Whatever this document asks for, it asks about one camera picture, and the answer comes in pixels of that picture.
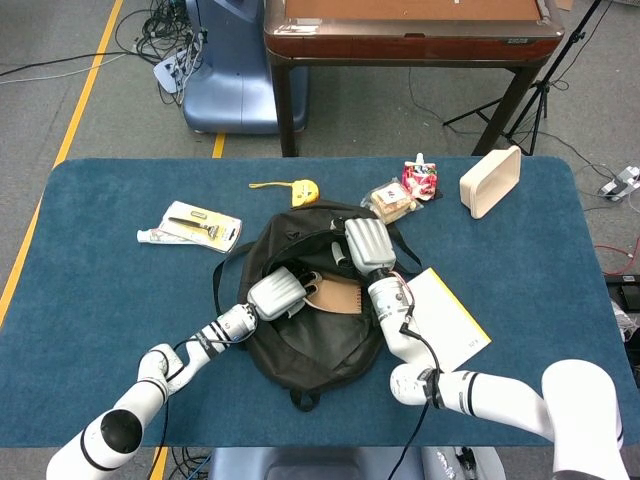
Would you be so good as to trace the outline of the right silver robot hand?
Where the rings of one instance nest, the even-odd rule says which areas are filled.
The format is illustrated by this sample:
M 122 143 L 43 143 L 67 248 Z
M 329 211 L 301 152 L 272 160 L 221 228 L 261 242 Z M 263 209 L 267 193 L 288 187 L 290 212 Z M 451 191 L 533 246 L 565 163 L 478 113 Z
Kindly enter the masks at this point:
M 345 235 L 351 261 L 362 275 L 393 269 L 396 255 L 386 225 L 378 218 L 338 218 L 331 230 Z

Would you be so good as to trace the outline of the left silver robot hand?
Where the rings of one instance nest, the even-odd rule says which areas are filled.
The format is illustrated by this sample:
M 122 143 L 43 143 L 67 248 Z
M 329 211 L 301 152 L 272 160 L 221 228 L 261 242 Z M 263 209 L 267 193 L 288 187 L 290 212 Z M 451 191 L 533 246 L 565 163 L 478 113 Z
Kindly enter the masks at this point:
M 307 297 L 317 292 L 321 280 L 316 271 L 296 276 L 281 266 L 251 287 L 247 301 L 263 321 L 273 321 L 284 314 L 291 318 L 303 308 Z

